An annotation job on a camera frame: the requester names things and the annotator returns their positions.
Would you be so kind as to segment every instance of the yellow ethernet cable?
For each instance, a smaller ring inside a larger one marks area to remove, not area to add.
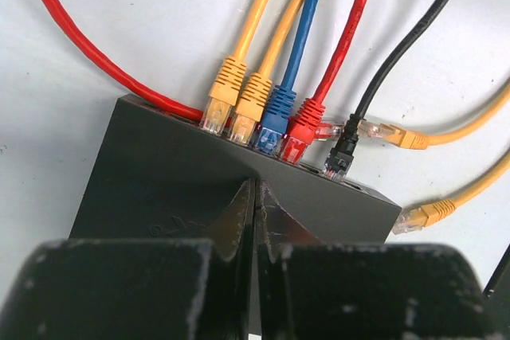
[[[203,114],[200,128],[220,135],[236,104],[246,72],[245,56],[268,0],[255,0],[249,11],[241,37],[232,56],[227,57],[209,92],[209,103]]]
[[[368,121],[359,123],[359,133],[366,137],[381,138],[404,149],[424,150],[431,145],[452,143],[484,126],[510,100],[510,81],[488,108],[471,123],[443,135],[427,135],[395,125],[376,124]]]
[[[490,187],[508,168],[510,168],[510,150],[484,177],[457,197],[422,205],[417,209],[401,213],[393,226],[393,234],[418,231],[446,218],[460,206]]]
[[[248,83],[235,108],[235,116],[229,133],[231,141],[240,145],[247,145],[255,126],[261,121],[273,85],[269,77],[303,2],[304,0],[290,1],[269,44],[261,67],[258,72],[254,72],[248,79]]]

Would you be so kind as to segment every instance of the red ethernet cable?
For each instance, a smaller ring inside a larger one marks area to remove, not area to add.
[[[99,68],[120,82],[124,87],[144,98],[156,107],[186,119],[200,121],[202,112],[180,104],[143,85],[115,65],[104,55],[74,24],[59,0],[42,0],[53,20],[62,28],[69,39]]]
[[[366,3],[367,0],[354,0],[347,24],[323,79],[320,81],[313,97],[306,99],[297,115],[291,119],[287,136],[280,151],[280,157],[284,161],[297,163],[308,145],[312,143],[316,129],[326,109],[322,103],[345,60]]]

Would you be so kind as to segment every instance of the ethernet cable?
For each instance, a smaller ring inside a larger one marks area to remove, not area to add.
[[[288,117],[296,98],[296,93],[292,91],[292,87],[296,81],[318,1],[304,0],[303,13],[297,27],[296,40],[292,47],[284,78],[281,85],[277,85],[273,89],[262,116],[254,147],[265,154],[274,154],[281,136],[287,130]]]
[[[510,168],[510,150],[485,176],[456,197],[422,205],[417,209],[401,213],[392,228],[393,234],[419,231],[445,219],[463,204],[490,187],[508,168]]]
[[[395,125],[361,121],[359,123],[359,135],[383,139],[404,149],[425,150],[429,146],[452,143],[453,141],[463,139],[465,136],[470,135],[478,128],[484,126],[509,100],[510,81],[506,83],[504,89],[497,98],[490,103],[485,111],[473,121],[455,131],[442,135],[428,135],[420,131],[412,131]]]
[[[375,73],[374,78],[368,84],[367,90],[363,94],[355,113],[351,114],[349,120],[346,122],[340,139],[330,150],[328,158],[326,158],[324,162],[324,177],[335,181],[343,180],[354,160],[353,154],[359,140],[358,125],[364,120],[367,109],[375,97],[375,93],[379,90],[390,70],[398,63],[407,49],[409,49],[430,27],[448,1],[449,0],[434,0],[432,6],[430,6],[425,15],[423,15],[413,29],[398,43],[388,58],[382,63],[379,70]]]
[[[245,56],[251,44],[255,30],[261,20],[262,13],[268,0],[255,0],[249,12],[241,37],[232,56],[223,61],[216,80],[209,91],[209,102],[200,122],[200,128],[214,135],[220,135],[230,115],[230,110],[236,105],[242,81],[245,77]]]
[[[284,161],[297,163],[314,140],[317,127],[326,110],[323,105],[324,99],[345,60],[366,3],[367,0],[354,0],[342,36],[323,79],[320,81],[313,97],[311,99],[307,98],[301,105],[297,115],[291,119],[279,154]]]
[[[229,58],[225,60],[225,64],[218,74],[217,81],[219,81],[219,85],[217,88],[220,88],[218,93],[223,96],[225,94],[229,94],[229,89],[222,87],[222,82],[233,81],[234,90],[232,92],[235,92],[235,87],[237,84],[240,84],[240,81],[242,82],[242,77],[244,76],[245,71],[245,65],[242,63],[242,61],[244,60],[249,44],[253,39],[255,29],[257,28],[258,22],[260,21],[261,14],[265,8],[265,5],[267,4],[267,1],[268,0],[255,0],[255,3],[253,4],[253,7],[249,13],[248,21],[245,23],[245,28],[243,29],[239,43],[237,44],[237,47],[234,51],[234,56],[231,57],[232,60]],[[156,107],[160,107],[164,111],[168,111],[172,114],[179,115],[192,121],[203,121],[203,114],[198,109],[180,104],[168,97],[165,97],[164,95],[153,91],[146,85],[140,83],[128,75],[117,65],[115,65],[78,29],[59,0],[42,0],[42,2],[46,9],[49,11],[49,14],[53,20],[61,27],[62,31],[77,46],[77,48],[80,49],[88,59],[90,59],[94,64],[105,71],[113,79],[117,80],[124,87],[136,95],[144,98],[145,100],[154,104]]]
[[[270,79],[271,73],[303,2],[304,0],[290,1],[269,44],[261,67],[258,72],[252,73],[239,96],[229,132],[229,139],[232,142],[247,145],[252,138],[255,126],[261,121],[273,85]]]
[[[316,128],[316,141],[336,141],[340,138],[343,131],[343,123],[335,123],[330,121],[321,121]]]
[[[77,27],[59,0],[42,0],[53,20],[61,27],[67,37],[80,49],[80,51],[99,68],[124,87],[144,98],[164,111],[179,115],[192,121],[200,121],[202,112],[188,107],[177,101],[169,99],[143,85],[125,71],[115,65],[104,55]]]

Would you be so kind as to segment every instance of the blue ethernet cable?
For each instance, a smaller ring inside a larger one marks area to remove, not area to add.
[[[275,86],[269,101],[266,104],[261,125],[259,126],[258,136],[255,141],[255,149],[262,153],[273,155],[282,135],[287,130],[288,118],[290,117],[296,93],[292,87],[296,82],[297,72],[300,68],[301,58],[303,57],[304,46],[312,26],[313,16],[316,12],[317,2],[319,0],[304,0],[303,12],[300,18],[300,24],[297,27],[296,40],[292,46],[288,65],[285,69],[284,79],[281,85]]]

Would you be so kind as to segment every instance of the transparent plug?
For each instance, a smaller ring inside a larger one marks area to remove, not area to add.
[[[322,175],[332,181],[341,182],[347,175],[353,160],[352,155],[331,149],[324,163]]]
[[[361,120],[358,125],[358,134],[369,139],[383,139],[394,135],[396,130],[384,123],[371,123]]]
[[[231,124],[229,140],[239,145],[248,145],[257,121],[243,115],[236,115]]]
[[[232,105],[211,97],[200,121],[200,128],[213,135],[220,135],[229,117]]]
[[[391,231],[395,235],[420,231],[425,227],[428,219],[429,216],[422,208],[400,213]]]
[[[286,162],[296,165],[300,161],[301,157],[303,157],[307,147],[308,145],[300,139],[287,136],[281,146],[280,158]]]
[[[316,129],[314,139],[318,141],[336,141],[342,135],[344,123],[321,122]]]
[[[282,134],[277,131],[272,131],[267,127],[262,127],[253,147],[267,155],[275,155],[281,136]]]

